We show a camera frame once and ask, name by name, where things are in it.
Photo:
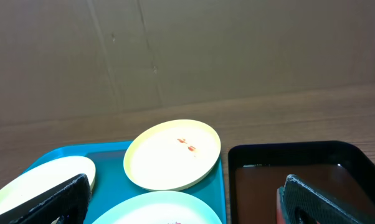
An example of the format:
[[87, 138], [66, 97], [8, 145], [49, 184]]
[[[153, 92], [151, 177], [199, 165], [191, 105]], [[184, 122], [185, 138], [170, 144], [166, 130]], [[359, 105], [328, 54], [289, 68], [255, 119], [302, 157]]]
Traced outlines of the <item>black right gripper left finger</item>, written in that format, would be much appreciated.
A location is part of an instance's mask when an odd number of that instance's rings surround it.
[[92, 197], [85, 174], [78, 174], [0, 215], [0, 224], [82, 224]]

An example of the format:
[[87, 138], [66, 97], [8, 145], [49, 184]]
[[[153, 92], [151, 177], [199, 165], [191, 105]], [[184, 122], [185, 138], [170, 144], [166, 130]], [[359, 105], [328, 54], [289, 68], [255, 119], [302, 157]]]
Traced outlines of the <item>yellow plate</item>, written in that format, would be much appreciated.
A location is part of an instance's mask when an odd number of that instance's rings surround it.
[[0, 189], [0, 215], [78, 174], [85, 174], [93, 188], [96, 167], [91, 159], [83, 156], [58, 158], [21, 174]]
[[177, 119], [153, 126], [128, 146], [126, 176], [149, 190], [187, 189], [205, 178], [221, 153], [218, 133], [206, 123]]

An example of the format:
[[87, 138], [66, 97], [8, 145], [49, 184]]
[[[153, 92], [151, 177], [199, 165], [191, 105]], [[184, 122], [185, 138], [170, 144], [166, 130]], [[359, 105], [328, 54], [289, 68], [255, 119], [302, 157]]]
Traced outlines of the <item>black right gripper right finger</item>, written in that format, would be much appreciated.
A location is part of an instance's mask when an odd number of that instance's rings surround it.
[[289, 174], [283, 186], [283, 223], [375, 224], [375, 218]]

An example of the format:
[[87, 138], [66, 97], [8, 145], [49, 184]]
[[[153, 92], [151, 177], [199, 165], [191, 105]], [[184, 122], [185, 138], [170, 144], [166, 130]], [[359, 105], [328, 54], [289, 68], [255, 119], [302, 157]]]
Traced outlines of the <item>light blue plate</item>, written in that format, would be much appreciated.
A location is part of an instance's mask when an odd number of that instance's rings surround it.
[[135, 196], [109, 209], [93, 224], [221, 224], [205, 202], [177, 191], [157, 191]]

